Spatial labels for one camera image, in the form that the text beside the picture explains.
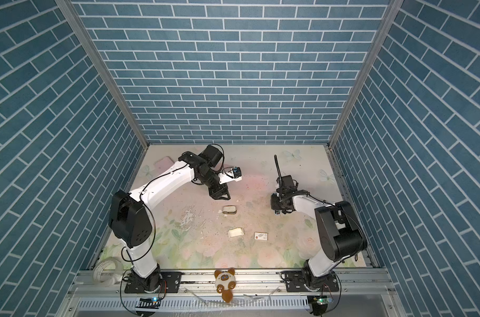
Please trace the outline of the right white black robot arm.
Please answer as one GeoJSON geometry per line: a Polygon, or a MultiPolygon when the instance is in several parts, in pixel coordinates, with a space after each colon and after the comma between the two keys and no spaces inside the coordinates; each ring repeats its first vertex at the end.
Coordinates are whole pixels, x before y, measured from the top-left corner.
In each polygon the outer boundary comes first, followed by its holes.
{"type": "Polygon", "coordinates": [[[299,190],[290,175],[279,176],[276,182],[276,192],[270,197],[275,214],[299,212],[316,220],[321,249],[306,260],[302,274],[308,289],[318,289],[341,262],[367,249],[366,235],[349,202],[317,199],[299,190]]]}

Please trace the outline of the staple box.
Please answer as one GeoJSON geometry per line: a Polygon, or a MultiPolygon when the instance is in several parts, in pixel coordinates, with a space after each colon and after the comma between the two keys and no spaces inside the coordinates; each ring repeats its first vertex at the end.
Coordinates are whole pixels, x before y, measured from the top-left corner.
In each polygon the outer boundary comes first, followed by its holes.
{"type": "Polygon", "coordinates": [[[255,232],[254,239],[260,241],[267,241],[268,234],[266,232],[255,232]]]}

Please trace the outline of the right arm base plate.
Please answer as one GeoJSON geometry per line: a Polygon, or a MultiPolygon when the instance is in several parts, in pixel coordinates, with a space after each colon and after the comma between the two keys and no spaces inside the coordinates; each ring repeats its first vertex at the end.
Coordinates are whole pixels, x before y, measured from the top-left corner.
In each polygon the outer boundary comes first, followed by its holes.
{"type": "Polygon", "coordinates": [[[308,292],[338,292],[339,281],[335,273],[329,273],[321,277],[315,277],[306,269],[286,270],[280,273],[280,277],[289,293],[308,292]]]}

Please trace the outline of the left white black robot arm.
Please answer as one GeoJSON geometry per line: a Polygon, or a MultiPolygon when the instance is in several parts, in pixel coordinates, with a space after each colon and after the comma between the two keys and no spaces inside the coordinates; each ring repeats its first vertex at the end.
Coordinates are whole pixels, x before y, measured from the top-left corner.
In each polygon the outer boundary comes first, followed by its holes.
{"type": "Polygon", "coordinates": [[[160,266],[151,254],[155,242],[155,207],[180,187],[198,182],[208,188],[214,200],[229,200],[229,182],[241,180],[237,166],[226,167],[222,146],[212,143],[201,153],[184,152],[161,175],[147,184],[113,194],[109,227],[121,241],[136,277],[158,276],[160,266]]]}

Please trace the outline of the staple box tray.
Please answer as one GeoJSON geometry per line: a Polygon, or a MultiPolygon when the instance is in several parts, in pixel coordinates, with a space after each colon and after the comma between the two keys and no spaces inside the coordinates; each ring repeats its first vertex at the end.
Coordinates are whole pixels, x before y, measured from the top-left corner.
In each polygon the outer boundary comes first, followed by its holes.
{"type": "Polygon", "coordinates": [[[243,236],[245,233],[244,233],[244,230],[242,228],[234,228],[234,229],[230,229],[228,231],[228,237],[229,238],[236,238],[236,237],[239,237],[239,236],[243,236]]]}

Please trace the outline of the beige mini stapler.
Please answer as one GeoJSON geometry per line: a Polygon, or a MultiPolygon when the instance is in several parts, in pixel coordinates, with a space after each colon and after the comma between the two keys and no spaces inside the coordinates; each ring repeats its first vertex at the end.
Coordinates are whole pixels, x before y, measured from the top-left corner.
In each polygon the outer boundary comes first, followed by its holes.
{"type": "Polygon", "coordinates": [[[235,215],[237,213],[237,207],[236,206],[224,206],[222,208],[222,213],[224,215],[235,215]]]}

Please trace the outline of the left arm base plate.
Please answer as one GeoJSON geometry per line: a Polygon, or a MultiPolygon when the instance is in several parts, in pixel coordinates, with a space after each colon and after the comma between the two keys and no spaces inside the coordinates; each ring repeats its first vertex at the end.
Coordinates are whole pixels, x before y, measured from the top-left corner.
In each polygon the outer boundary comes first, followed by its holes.
{"type": "Polygon", "coordinates": [[[140,277],[129,271],[122,282],[127,294],[177,293],[181,277],[181,272],[154,272],[148,277],[140,277]]]}

